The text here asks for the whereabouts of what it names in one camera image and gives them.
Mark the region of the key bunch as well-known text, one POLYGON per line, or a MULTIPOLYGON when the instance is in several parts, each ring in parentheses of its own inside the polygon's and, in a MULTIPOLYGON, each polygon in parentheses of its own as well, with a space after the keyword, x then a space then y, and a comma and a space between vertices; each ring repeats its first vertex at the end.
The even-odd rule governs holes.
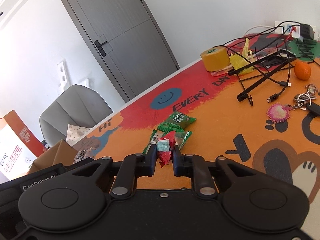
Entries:
POLYGON ((319 95, 319 89, 314 84, 308 84, 305 86, 305 92, 296 94, 293 98, 294 109, 301 109, 306 111, 307 105, 311 105, 312 101, 317 99, 319 95))

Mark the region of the grey door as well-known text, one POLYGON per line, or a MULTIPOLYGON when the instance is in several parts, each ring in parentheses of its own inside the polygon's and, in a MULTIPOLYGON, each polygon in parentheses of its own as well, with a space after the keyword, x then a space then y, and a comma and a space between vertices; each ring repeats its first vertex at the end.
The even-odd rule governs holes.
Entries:
POLYGON ((128 102, 179 70, 144 0, 61 0, 94 58, 128 102), (94 41, 103 45, 102 57, 94 41))

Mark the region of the black car key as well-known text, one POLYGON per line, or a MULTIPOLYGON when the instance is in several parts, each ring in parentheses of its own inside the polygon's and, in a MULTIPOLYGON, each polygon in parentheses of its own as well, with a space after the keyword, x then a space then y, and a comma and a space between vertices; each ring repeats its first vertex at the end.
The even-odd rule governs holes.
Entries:
POLYGON ((311 102, 306 105, 307 109, 314 115, 320 116, 320 105, 311 102))

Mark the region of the cardboard box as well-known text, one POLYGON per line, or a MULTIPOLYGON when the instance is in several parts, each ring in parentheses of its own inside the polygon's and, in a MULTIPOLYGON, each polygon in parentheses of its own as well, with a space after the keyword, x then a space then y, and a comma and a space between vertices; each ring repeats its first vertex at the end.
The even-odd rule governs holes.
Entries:
POLYGON ((74 163, 77 150, 72 148, 64 140, 60 140, 54 146, 46 150, 37 159, 33 161, 28 174, 62 163, 69 166, 74 163))

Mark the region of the pink pixel keychain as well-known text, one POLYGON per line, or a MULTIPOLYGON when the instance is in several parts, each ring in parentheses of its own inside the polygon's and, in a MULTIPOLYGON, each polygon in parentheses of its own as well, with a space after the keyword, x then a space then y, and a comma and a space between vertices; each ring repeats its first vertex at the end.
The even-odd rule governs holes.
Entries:
POLYGON ((291 105, 275 103, 266 112, 270 120, 276 123, 285 122, 290 118, 290 111, 294 110, 291 105))

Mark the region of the polka dot cushion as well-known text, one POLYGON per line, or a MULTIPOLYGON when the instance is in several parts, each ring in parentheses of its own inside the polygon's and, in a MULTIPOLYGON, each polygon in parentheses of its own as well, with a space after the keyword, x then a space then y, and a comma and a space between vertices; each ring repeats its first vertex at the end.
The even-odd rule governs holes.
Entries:
POLYGON ((73 145, 80 137, 86 134, 90 128, 68 124, 66 142, 73 145))

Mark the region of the orange mandarin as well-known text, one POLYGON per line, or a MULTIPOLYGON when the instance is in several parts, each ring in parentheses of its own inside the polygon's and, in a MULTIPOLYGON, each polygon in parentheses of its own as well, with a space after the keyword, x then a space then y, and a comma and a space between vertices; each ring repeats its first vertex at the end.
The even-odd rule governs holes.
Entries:
POLYGON ((311 76, 311 67, 304 61, 297 61, 294 67, 295 76, 300 80, 308 80, 311 76))

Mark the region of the colourful cartoon table mat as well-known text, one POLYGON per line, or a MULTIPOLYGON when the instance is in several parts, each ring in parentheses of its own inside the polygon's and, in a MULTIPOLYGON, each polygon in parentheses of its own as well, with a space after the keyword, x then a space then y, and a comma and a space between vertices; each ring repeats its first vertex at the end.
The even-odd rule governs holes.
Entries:
MULTIPOLYGON (((305 86, 319 86, 319 44, 290 41, 289 50, 298 60, 311 67, 308 80, 300 80, 291 69, 289 87, 277 103, 293 104, 296 94, 305 86)), ((248 88, 259 80, 252 72, 240 76, 248 88)), ((182 147, 183 153, 202 155, 213 160, 225 155, 239 163, 266 172, 300 187, 310 203, 319 203, 319 116, 295 109, 290 118, 276 123, 266 112, 271 107, 268 97, 282 90, 270 80, 251 91, 248 100, 239 102, 243 91, 237 76, 213 76, 202 62, 185 68, 154 89, 128 103, 118 113, 107 117, 74 144, 77 150, 94 148, 97 157, 111 156, 121 160, 142 152, 151 132, 175 111, 196 118, 187 127, 192 135, 182 147)))

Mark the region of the yellow tape roll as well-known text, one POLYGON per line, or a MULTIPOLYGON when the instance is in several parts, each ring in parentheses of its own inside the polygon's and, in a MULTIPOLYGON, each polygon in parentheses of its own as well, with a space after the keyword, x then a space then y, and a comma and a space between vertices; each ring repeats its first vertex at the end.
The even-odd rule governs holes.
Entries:
POLYGON ((210 48, 200 55, 206 71, 215 72, 230 65, 227 49, 222 46, 210 48))

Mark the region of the black power adapter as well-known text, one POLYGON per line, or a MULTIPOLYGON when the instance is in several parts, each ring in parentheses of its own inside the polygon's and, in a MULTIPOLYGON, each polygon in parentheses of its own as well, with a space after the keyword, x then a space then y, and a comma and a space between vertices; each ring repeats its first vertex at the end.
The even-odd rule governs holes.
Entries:
POLYGON ((301 23, 299 33, 301 37, 306 38, 308 40, 313 40, 314 38, 313 27, 309 24, 301 23))

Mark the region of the white wall bracket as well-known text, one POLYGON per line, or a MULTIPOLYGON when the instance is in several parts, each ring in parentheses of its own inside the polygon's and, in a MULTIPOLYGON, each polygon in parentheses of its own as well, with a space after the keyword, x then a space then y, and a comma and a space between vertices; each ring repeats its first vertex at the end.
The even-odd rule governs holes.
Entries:
POLYGON ((68 77, 65 61, 60 61, 57 65, 57 79, 59 91, 63 92, 66 87, 68 87, 68 77))

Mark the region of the red teal snack packet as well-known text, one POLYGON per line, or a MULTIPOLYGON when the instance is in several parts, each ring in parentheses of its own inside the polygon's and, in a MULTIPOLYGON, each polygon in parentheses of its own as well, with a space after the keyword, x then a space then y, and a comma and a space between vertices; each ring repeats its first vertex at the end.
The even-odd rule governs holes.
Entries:
POLYGON ((161 167, 168 165, 171 160, 171 155, 176 145, 175 133, 175 131, 171 131, 157 142, 157 158, 161 167))

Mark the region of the white power strip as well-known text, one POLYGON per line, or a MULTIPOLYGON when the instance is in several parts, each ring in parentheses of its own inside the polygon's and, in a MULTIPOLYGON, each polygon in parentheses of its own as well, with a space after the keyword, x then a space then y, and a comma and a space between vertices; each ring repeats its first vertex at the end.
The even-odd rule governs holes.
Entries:
MULTIPOLYGON (((299 38, 300 37, 300 27, 299 27, 299 24, 296 23, 296 22, 291 22, 291 21, 285 21, 285 22, 281 22, 281 21, 274 21, 274 26, 278 26, 279 25, 279 28, 277 28, 275 30, 275 32, 277 34, 281 34, 283 31, 282 30, 285 30, 285 34, 289 34, 290 31, 291 31, 291 26, 294 25, 295 27, 295 30, 292 31, 291 33, 291 36, 293 38, 299 38)), ((318 41, 319 40, 319 31, 317 30, 317 27, 315 25, 310 25, 310 27, 313 29, 313 39, 315 41, 318 41)))

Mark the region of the yellow plastic bag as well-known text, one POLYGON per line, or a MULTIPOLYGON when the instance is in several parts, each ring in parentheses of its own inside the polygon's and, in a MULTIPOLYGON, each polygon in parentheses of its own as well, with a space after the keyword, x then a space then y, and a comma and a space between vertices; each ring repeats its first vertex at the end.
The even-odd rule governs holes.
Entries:
POLYGON ((229 61, 235 70, 239 70, 241 67, 249 64, 249 60, 253 57, 252 51, 249 50, 249 39, 246 38, 245 45, 242 49, 242 54, 231 54, 229 61))

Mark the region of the green snack packet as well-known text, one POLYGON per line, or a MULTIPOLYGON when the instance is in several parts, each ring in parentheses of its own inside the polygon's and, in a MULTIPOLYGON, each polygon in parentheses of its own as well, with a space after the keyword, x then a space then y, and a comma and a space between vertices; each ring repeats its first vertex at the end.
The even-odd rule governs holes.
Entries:
POLYGON ((157 146, 158 152, 169 152, 174 146, 178 146, 181 149, 192 134, 192 131, 171 131, 165 133, 154 129, 151 132, 147 146, 143 150, 143 154, 146 154, 152 145, 157 146))
POLYGON ((184 129, 194 123, 196 118, 185 115, 181 112, 174 112, 161 122, 157 129, 162 132, 184 132, 184 129))

